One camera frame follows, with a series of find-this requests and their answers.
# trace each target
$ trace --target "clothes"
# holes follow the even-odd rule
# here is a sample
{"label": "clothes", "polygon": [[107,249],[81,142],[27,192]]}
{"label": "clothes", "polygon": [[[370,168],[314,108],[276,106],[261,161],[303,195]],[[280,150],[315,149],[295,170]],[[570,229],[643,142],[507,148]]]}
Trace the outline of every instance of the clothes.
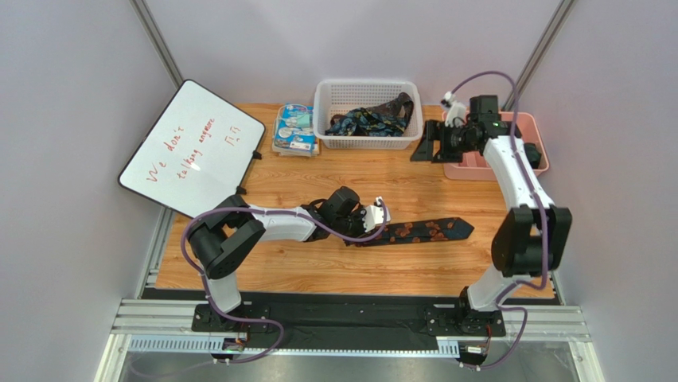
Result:
{"label": "clothes", "polygon": [[429,241],[464,240],[473,232],[473,225],[458,217],[389,224],[381,235],[356,247],[376,245],[426,243]]}
{"label": "clothes", "polygon": [[407,93],[375,107],[360,107],[329,121],[325,135],[400,137],[410,124],[415,103]]}

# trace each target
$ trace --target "whiteboard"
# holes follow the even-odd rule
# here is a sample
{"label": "whiteboard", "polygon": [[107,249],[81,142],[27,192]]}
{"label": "whiteboard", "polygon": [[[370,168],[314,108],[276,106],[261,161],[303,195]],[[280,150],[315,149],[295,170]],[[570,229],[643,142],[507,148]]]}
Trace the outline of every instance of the whiteboard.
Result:
{"label": "whiteboard", "polygon": [[265,127],[192,80],[174,95],[119,183],[187,216],[236,193]]}

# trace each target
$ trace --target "pink plastic bin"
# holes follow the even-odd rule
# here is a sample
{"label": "pink plastic bin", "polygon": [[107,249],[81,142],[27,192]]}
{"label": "pink plastic bin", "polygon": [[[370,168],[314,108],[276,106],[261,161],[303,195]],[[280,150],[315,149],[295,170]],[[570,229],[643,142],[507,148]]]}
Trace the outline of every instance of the pink plastic bin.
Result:
{"label": "pink plastic bin", "polygon": [[[501,120],[511,121],[513,113],[511,111],[502,111]],[[548,170],[548,156],[544,149],[544,144],[541,142],[539,129],[537,129],[535,118],[529,113],[518,113],[518,127],[520,133],[523,134],[523,141],[525,143],[535,143],[537,150],[542,154],[539,168],[534,170],[538,177],[544,171]],[[445,176],[449,179],[465,179],[471,181],[496,181],[494,172],[489,168],[485,159],[480,153],[466,153],[464,154],[464,161],[461,163],[446,163],[442,165]]]}

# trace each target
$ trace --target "wooden table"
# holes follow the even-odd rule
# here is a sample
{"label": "wooden table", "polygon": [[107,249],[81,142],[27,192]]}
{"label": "wooden table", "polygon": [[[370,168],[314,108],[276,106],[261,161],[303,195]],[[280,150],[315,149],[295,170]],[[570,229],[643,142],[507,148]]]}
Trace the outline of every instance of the wooden table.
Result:
{"label": "wooden table", "polygon": [[[336,237],[314,243],[257,244],[237,271],[241,290],[357,294],[458,295],[483,274],[490,243],[506,214],[496,182],[451,181],[442,165],[410,162],[407,150],[327,150],[316,158],[280,157],[271,150],[273,121],[281,105],[240,104],[266,124],[267,133],[244,187],[254,205],[290,208],[327,198],[346,185],[363,202],[384,197],[392,222],[459,216],[475,227],[462,241],[346,247]],[[440,119],[426,106],[424,120]],[[162,260],[157,288],[200,289],[201,282],[181,257],[179,237],[188,219],[177,216]],[[552,298],[551,288],[523,288],[515,296]]]}

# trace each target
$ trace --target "gray wall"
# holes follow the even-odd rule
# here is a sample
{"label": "gray wall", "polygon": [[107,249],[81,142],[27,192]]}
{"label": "gray wall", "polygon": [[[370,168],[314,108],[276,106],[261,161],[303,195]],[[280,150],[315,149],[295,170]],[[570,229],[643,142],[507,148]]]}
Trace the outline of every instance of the gray wall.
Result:
{"label": "gray wall", "polygon": [[559,277],[606,379],[675,380],[678,2],[578,2],[522,97],[574,216]]}
{"label": "gray wall", "polygon": [[[396,78],[438,103],[467,76],[518,76],[559,0],[148,0],[185,78],[232,102],[312,101],[328,78]],[[461,97],[502,98],[483,78]]]}
{"label": "gray wall", "polygon": [[2,380],[92,380],[159,212],[117,175],[173,86],[126,0],[0,9]]}

